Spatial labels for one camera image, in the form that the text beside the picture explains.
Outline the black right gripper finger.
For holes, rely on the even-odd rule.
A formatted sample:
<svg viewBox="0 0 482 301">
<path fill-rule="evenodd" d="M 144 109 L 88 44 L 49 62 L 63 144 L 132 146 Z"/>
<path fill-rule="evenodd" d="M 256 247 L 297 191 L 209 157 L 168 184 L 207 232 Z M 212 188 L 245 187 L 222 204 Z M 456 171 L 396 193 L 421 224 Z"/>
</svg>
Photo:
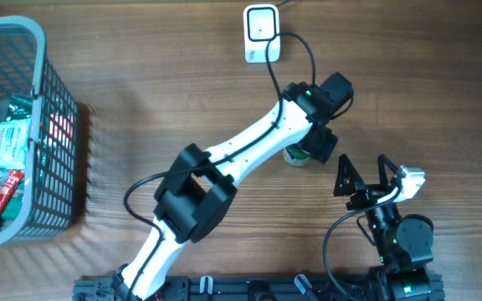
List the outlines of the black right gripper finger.
<svg viewBox="0 0 482 301">
<path fill-rule="evenodd" d="M 334 196 L 350 196 L 365 190 L 365 182 L 352 165 L 347 154 L 339 156 Z"/>
<path fill-rule="evenodd" d="M 390 159 L 381 154 L 377 158 L 379 188 L 384 191 L 391 191 L 394 188 L 393 179 L 389 178 L 387 171 L 390 171 L 394 176 L 397 174 L 397 166 L 390 161 Z"/>
</svg>

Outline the green lid jar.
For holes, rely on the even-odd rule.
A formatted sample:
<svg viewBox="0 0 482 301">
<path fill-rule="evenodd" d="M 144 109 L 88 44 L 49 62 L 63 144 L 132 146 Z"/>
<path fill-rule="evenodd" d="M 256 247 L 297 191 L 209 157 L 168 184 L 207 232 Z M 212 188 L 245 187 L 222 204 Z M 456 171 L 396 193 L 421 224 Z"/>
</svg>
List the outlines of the green lid jar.
<svg viewBox="0 0 482 301">
<path fill-rule="evenodd" d="M 283 149 L 283 157 L 291 166 L 304 166 L 310 160 L 310 155 L 296 145 L 288 145 Z"/>
</svg>

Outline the teal tissue packet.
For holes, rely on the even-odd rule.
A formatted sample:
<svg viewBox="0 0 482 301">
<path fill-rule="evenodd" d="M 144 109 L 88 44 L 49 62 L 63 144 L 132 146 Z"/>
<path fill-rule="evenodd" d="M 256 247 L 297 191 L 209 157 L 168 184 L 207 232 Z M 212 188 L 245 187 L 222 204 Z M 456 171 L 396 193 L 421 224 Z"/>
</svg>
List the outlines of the teal tissue packet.
<svg viewBox="0 0 482 301">
<path fill-rule="evenodd" d="M 30 125 L 30 119 L 0 123 L 0 169 L 25 168 Z"/>
</svg>

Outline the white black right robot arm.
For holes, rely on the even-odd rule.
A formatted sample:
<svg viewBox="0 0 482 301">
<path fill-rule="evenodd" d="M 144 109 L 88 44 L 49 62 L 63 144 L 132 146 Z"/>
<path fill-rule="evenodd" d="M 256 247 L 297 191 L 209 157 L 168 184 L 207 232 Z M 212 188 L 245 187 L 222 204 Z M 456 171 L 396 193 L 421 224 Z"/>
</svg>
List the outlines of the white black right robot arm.
<svg viewBox="0 0 482 301">
<path fill-rule="evenodd" d="M 376 248 L 381 264 L 367 275 L 347 279 L 336 288 L 346 300 L 444 300 L 442 277 L 430 273 L 434 224 L 426 216 L 402 216 L 397 204 L 412 199 L 426 181 L 419 167 L 394 165 L 377 158 L 379 182 L 366 184 L 347 155 L 339 157 L 335 196 L 348 196 L 351 216 L 365 217 L 362 229 Z"/>
</svg>

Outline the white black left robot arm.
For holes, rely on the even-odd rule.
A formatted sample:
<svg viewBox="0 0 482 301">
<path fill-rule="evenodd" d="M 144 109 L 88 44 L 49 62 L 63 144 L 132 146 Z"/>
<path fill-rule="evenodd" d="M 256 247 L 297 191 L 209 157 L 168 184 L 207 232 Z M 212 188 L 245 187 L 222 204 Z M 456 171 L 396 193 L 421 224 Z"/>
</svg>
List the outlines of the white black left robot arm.
<svg viewBox="0 0 482 301">
<path fill-rule="evenodd" d="M 337 144 L 327 123 L 352 103 L 351 82 L 334 73 L 322 84 L 291 83 L 274 108 L 235 137 L 201 150 L 184 148 L 161 184 L 153 228 L 136 259 L 115 273 L 121 300 L 145 300 L 164 284 L 181 251 L 206 237 L 224 218 L 239 184 L 258 166 L 288 146 L 325 163 Z"/>
</svg>

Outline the white barcode scanner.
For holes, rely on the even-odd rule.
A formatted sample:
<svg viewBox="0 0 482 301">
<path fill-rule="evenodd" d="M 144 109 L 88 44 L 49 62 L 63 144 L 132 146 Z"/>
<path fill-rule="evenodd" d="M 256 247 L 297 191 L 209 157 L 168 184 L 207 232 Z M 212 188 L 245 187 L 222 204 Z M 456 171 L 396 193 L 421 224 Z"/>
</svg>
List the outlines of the white barcode scanner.
<svg viewBox="0 0 482 301">
<path fill-rule="evenodd" d="M 244 58 L 249 64 L 262 64 L 280 57 L 279 10 L 274 4 L 253 4 L 244 9 Z"/>
</svg>

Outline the grey plastic mesh basket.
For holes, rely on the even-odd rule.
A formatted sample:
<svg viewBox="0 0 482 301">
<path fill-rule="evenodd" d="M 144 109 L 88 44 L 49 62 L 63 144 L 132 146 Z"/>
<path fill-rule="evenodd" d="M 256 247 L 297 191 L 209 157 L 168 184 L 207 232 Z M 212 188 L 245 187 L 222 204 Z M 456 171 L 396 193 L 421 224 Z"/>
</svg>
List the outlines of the grey plastic mesh basket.
<svg viewBox="0 0 482 301">
<path fill-rule="evenodd" d="M 0 123 L 13 94 L 31 98 L 32 121 L 22 206 L 0 221 L 0 246 L 51 239 L 74 220 L 79 109 L 49 60 L 44 30 L 23 16 L 0 17 Z"/>
</svg>

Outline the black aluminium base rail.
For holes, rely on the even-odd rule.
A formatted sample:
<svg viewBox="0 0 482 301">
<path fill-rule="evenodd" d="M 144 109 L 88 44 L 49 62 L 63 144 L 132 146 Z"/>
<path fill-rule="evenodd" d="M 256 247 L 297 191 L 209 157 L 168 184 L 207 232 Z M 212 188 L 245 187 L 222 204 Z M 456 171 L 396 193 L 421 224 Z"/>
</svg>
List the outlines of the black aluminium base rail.
<svg viewBox="0 0 482 301">
<path fill-rule="evenodd" d="M 357 300 L 428 300 L 446 298 L 444 283 L 437 274 L 418 271 L 398 276 L 361 274 L 336 278 L 343 288 L 350 288 Z M 188 278 L 169 276 L 150 300 L 344 300 L 346 297 L 325 278 Z"/>
</svg>

